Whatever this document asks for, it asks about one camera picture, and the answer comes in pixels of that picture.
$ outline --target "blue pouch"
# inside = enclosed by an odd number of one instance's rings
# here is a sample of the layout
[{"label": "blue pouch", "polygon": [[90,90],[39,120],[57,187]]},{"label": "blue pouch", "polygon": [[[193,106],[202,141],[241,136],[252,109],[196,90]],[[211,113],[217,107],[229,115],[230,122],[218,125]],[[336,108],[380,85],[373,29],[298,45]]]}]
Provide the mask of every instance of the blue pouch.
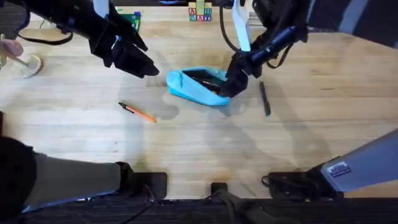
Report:
[{"label": "blue pouch", "polygon": [[184,68],[172,70],[167,74],[166,83],[171,94],[181,98],[201,103],[208,106],[224,106],[230,101],[230,97],[222,97],[214,94],[209,89],[184,74],[184,71],[205,70],[208,74],[226,81],[226,71],[208,67]]}]

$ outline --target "pen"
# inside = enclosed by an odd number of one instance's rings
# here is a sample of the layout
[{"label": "pen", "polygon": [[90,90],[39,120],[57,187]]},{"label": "pen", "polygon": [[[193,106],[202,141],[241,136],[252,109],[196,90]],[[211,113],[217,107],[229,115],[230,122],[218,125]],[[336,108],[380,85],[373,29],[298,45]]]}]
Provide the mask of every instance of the pen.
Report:
[{"label": "pen", "polygon": [[264,110],[266,111],[266,116],[268,117],[269,115],[271,115],[271,106],[267,99],[266,87],[264,86],[263,82],[260,82],[259,87],[260,87],[262,102],[264,103]]},{"label": "pen", "polygon": [[144,114],[143,112],[140,112],[140,111],[132,108],[131,106],[125,105],[124,103],[121,103],[121,102],[119,103],[119,105],[125,110],[128,110],[136,115],[142,116],[143,118],[147,119],[150,122],[156,123],[155,118],[149,116],[148,114]]}]

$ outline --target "wooden table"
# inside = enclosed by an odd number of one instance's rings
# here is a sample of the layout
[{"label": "wooden table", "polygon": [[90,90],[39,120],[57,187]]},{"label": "wooden table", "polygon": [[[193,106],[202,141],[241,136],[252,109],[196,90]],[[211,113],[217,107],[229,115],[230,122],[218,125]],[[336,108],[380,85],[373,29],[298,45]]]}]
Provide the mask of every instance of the wooden table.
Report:
[{"label": "wooden table", "polygon": [[[188,22],[187,8],[123,9],[142,12],[140,35],[160,75],[141,80],[105,68],[78,35],[57,47],[21,40],[26,53],[43,58],[44,69],[30,79],[10,72],[12,63],[0,71],[6,135],[50,156],[165,171],[167,198],[202,198],[212,182],[229,183],[240,197],[269,197],[262,175],[313,167],[398,127],[397,50],[343,34],[311,34],[282,67],[264,67],[272,106],[266,118],[253,77],[224,108],[177,98],[165,87],[173,69],[226,68],[232,52],[216,8],[211,23]],[[39,29],[40,23],[33,17],[24,34],[60,38],[46,23]],[[122,110],[121,100],[153,114],[158,123]],[[391,182],[347,196],[395,197],[397,189],[398,182]]]}]

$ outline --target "black marker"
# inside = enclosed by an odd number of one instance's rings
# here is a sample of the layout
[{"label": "black marker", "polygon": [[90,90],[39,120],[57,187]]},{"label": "black marker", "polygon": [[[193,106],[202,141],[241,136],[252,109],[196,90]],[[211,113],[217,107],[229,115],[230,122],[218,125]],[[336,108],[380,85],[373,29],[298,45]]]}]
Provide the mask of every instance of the black marker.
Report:
[{"label": "black marker", "polygon": [[266,87],[264,86],[263,82],[260,82],[259,87],[260,87],[262,102],[264,103],[264,110],[266,111],[266,116],[268,117],[269,115],[271,115],[271,106],[267,100]]}]

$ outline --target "orange pen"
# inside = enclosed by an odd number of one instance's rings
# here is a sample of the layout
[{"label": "orange pen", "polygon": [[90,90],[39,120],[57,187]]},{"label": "orange pen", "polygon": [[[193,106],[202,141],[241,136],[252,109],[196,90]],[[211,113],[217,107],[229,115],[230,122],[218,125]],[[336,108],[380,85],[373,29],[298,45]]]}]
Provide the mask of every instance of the orange pen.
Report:
[{"label": "orange pen", "polygon": [[134,108],[132,108],[132,107],[130,107],[128,105],[125,105],[124,103],[119,103],[119,105],[125,110],[128,110],[128,111],[130,111],[130,112],[132,112],[132,113],[134,113],[136,115],[142,116],[143,118],[147,119],[150,122],[156,123],[155,118],[149,116],[148,114],[144,114],[143,112],[140,112],[140,111],[138,111],[138,110],[136,110],[136,109],[134,109]]}]

